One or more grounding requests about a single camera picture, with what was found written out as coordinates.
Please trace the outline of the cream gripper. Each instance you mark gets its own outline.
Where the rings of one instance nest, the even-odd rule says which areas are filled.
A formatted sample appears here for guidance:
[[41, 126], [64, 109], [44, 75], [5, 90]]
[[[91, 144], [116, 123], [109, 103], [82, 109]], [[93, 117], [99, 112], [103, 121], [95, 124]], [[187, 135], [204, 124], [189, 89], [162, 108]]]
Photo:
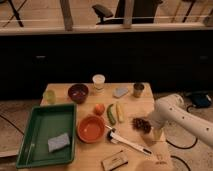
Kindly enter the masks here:
[[154, 145], [161, 140], [162, 129], [151, 128], [149, 132], [141, 134], [142, 140], [148, 145]]

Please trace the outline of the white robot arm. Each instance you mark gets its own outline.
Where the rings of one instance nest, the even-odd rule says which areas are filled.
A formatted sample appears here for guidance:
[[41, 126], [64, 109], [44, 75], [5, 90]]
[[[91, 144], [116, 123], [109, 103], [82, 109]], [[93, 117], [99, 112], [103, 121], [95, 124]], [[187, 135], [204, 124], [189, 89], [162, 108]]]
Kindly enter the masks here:
[[183, 107], [183, 98], [179, 94], [170, 94], [155, 100], [154, 109], [145, 119], [157, 130], [163, 128], [167, 121], [174, 121], [213, 148], [213, 122], [194, 116]]

